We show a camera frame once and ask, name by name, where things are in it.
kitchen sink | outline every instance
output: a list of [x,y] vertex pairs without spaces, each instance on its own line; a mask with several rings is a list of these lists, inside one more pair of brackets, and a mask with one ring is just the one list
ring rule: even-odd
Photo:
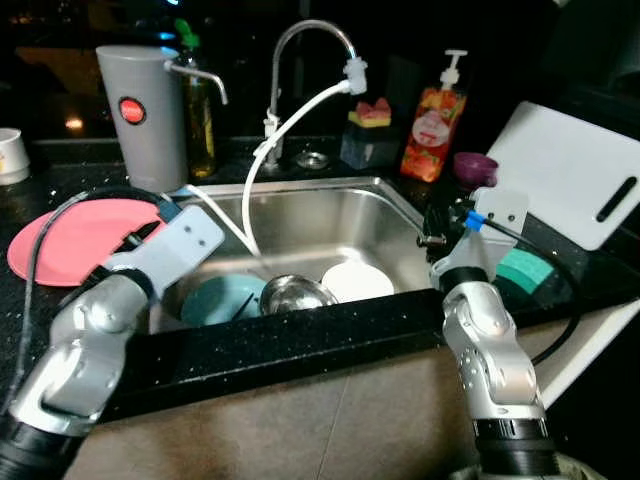
[[[242,185],[202,189],[242,224]],[[353,259],[382,270],[396,293],[429,287],[425,253],[416,246],[422,215],[380,178],[255,184],[251,219],[262,262],[196,197],[182,203],[202,206],[226,239],[195,272],[167,290],[161,311],[152,312],[150,333],[187,328],[179,321],[187,294],[210,278],[230,273],[265,281],[291,273],[320,280],[333,265]]]

black cable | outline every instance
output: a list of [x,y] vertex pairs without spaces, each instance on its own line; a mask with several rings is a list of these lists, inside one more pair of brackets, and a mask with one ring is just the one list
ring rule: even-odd
[[483,220],[483,223],[493,228],[494,230],[497,230],[498,232],[503,233],[504,235],[507,235],[508,237],[511,237],[517,240],[519,243],[522,243],[523,245],[526,245],[529,249],[533,250],[538,256],[542,257],[544,260],[550,263],[564,277],[566,282],[569,284],[569,287],[571,287],[571,292],[573,293],[573,306],[574,306],[573,314],[571,315],[571,318],[569,319],[569,323],[565,327],[564,331],[560,334],[560,336],[556,338],[551,345],[549,345],[542,352],[540,352],[538,355],[533,357],[532,362],[534,365],[537,365],[543,360],[547,359],[554,352],[556,352],[567,341],[567,339],[571,336],[571,334],[575,331],[576,327],[578,326],[578,323],[580,323],[580,318],[582,317],[582,290],[580,288],[580,284],[578,283],[576,278],[573,276],[571,271],[566,267],[566,265],[562,263],[555,255],[552,255],[551,253],[538,247],[535,243],[533,243],[528,238],[525,238],[519,233],[514,232],[510,228],[507,228],[504,225],[496,223],[493,220],[490,220],[488,218],[485,218]]
[[33,297],[33,284],[36,277],[36,268],[38,265],[38,259],[40,257],[40,250],[44,239],[51,229],[51,226],[71,207],[74,205],[86,201],[95,200],[101,198],[131,198],[136,200],[142,200],[152,203],[159,208],[163,204],[169,203],[165,198],[160,195],[146,190],[142,190],[135,187],[127,186],[109,186],[100,187],[90,191],[80,192],[77,195],[66,200],[58,208],[55,209],[53,214],[47,219],[45,224],[40,228],[38,236],[33,244],[33,250],[31,251],[31,258],[29,261],[29,269],[27,271],[27,279],[24,289],[24,311],[22,314],[22,328],[20,332],[20,343],[18,346],[18,354],[16,358],[16,367],[14,371],[11,383],[7,388],[5,399],[0,409],[0,415],[4,415],[9,408],[9,405],[14,400],[15,394],[22,383],[26,372],[26,357],[31,346],[31,332],[33,330],[33,322],[31,320],[31,299]]

white cup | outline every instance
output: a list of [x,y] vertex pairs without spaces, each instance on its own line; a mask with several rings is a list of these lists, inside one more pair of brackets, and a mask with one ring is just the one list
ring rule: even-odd
[[29,157],[20,130],[0,128],[0,185],[18,183],[29,176]]

pump dispenser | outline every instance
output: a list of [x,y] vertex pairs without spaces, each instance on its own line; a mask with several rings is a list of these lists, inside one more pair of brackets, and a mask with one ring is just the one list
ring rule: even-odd
[[451,64],[440,75],[438,87],[422,93],[409,141],[402,157],[400,173],[425,182],[435,182],[442,173],[466,96],[453,86],[458,83],[458,61],[465,50],[446,50]]

faucet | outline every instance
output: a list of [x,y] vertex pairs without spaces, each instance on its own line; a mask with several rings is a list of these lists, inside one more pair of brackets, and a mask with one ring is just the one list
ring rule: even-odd
[[218,90],[220,91],[220,100],[223,105],[227,105],[229,103],[229,97],[227,97],[227,89],[224,88],[224,83],[222,83],[222,79],[211,72],[204,72],[202,70],[196,70],[194,68],[189,67],[181,67],[180,65],[176,65],[172,60],[167,60],[164,62],[164,69],[168,72],[173,71],[179,73],[181,75],[190,75],[192,77],[200,77],[205,80],[210,80],[218,86]]
[[[277,116],[278,113],[278,76],[280,73],[280,56],[282,55],[282,50],[285,45],[298,33],[309,30],[309,29],[318,29],[324,30],[325,32],[329,32],[333,34],[335,37],[342,42],[344,48],[347,50],[347,54],[349,58],[355,59],[358,57],[356,54],[356,49],[349,40],[349,37],[340,30],[333,23],[326,22],[324,20],[303,20],[301,22],[295,23],[291,25],[285,32],[280,35],[278,39],[278,43],[276,43],[276,48],[273,51],[273,60],[271,63],[271,101],[269,104],[269,108],[267,109],[267,118],[264,121],[264,130],[265,137],[270,137],[278,128],[279,118]],[[282,143],[279,142],[278,146],[271,150],[267,156],[267,160],[263,164],[265,168],[274,170],[278,167],[278,159],[282,156]]]

